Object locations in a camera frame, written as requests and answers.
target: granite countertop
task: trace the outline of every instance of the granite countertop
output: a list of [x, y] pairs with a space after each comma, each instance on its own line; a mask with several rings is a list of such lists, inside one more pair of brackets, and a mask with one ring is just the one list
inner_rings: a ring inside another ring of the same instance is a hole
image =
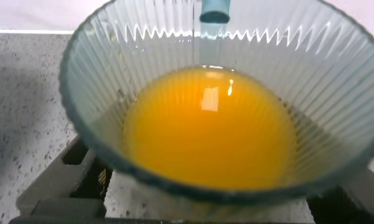
[[[16, 198], [76, 135], [57, 81], [69, 38], [0, 34], [0, 223], [19, 214]], [[155, 206], [136, 195], [133, 183], [121, 174], [113, 175], [105, 205], [108, 217], [134, 218], [149, 218]], [[305, 200], [275, 208], [262, 221], [313, 223]]]

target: orange juice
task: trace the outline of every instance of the orange juice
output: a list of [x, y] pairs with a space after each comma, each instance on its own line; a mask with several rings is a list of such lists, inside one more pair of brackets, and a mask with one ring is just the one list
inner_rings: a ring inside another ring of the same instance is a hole
[[147, 86], [126, 113], [123, 139], [140, 167], [217, 190], [279, 187], [297, 147], [279, 98], [217, 68], [180, 70]]

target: speckled countertop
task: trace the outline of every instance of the speckled countertop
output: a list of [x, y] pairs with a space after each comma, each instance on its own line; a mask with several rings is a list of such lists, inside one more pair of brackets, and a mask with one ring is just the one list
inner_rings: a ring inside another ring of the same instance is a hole
[[[0, 34], [0, 223], [16, 217], [21, 192], [75, 137], [60, 103], [58, 67], [69, 35]], [[133, 183], [115, 174], [109, 217], [153, 217]], [[267, 222], [312, 223], [305, 200], [275, 208]]]

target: bowl rim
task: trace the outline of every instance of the bowl rim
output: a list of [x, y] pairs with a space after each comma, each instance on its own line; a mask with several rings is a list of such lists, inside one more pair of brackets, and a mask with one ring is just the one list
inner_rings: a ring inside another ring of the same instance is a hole
[[[214, 202], [214, 203], [226, 203], [226, 204], [237, 204], [237, 205], [255, 205], [259, 203], [275, 203], [285, 201], [290, 198], [303, 197], [312, 194], [317, 194], [321, 191], [328, 189], [333, 186], [337, 181], [346, 179], [350, 177], [355, 171], [358, 171], [362, 168], [365, 168], [371, 159], [374, 157], [374, 139], [366, 147], [366, 149], [353, 158], [350, 162], [343, 165], [337, 170], [329, 172], [322, 177], [311, 180], [303, 184], [292, 185], [289, 187], [283, 187], [280, 189], [270, 189], [270, 190], [214, 190], [206, 189], [203, 187], [181, 184], [173, 180], [169, 180], [163, 176], [159, 176], [148, 170], [145, 170], [141, 167], [138, 167], [136, 164], [133, 164], [131, 161], [122, 157], [118, 152], [112, 150], [104, 142], [100, 141], [92, 131], [90, 131], [87, 125], [79, 116], [75, 104], [72, 101], [68, 88], [68, 64], [70, 62], [70, 57], [73, 52], [74, 47], [77, 45], [76, 40], [80, 32], [83, 30], [85, 24], [89, 23], [94, 19], [98, 13], [104, 11], [107, 7], [110, 7], [116, 1], [124, 0], [111, 0], [100, 8], [95, 10], [91, 15], [89, 15], [77, 28], [70, 38], [66, 49], [63, 53], [63, 57], [60, 63], [60, 73], [59, 73], [59, 83], [60, 83], [60, 94], [62, 99], [62, 104], [65, 108], [65, 112], [74, 124], [75, 130], [80, 135], [80, 138], [83, 142], [89, 146], [98, 157], [102, 158], [105, 162], [108, 163], [115, 170], [120, 170], [126, 174], [132, 175], [138, 181], [157, 187], [165, 192], [168, 192], [172, 195], [186, 196], [188, 198], [205, 201], [205, 202]], [[369, 43], [374, 47], [374, 37], [369, 33], [369, 31], [360, 25], [354, 18], [347, 15], [340, 9], [337, 9], [330, 3], [325, 2], [324, 0], [313, 0], [319, 2], [324, 7], [328, 7], [335, 13], [341, 15], [343, 18], [352, 23], [352, 25], [360, 30], [364, 36], [369, 40]]]

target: clear glass bowl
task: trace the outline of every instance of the clear glass bowl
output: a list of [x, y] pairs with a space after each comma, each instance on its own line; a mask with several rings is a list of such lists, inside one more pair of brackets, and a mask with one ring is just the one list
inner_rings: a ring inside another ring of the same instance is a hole
[[[143, 192], [155, 192], [167, 217], [211, 219], [320, 192], [368, 164], [372, 35], [323, 1], [232, 0], [227, 24], [201, 23], [201, 7], [194, 0], [111, 1], [73, 34], [61, 63], [63, 105], [102, 159], [144, 183]], [[124, 155], [122, 114], [139, 91], [200, 65], [247, 74], [292, 111], [300, 147], [286, 183], [260, 191], [204, 189], [154, 175]]]

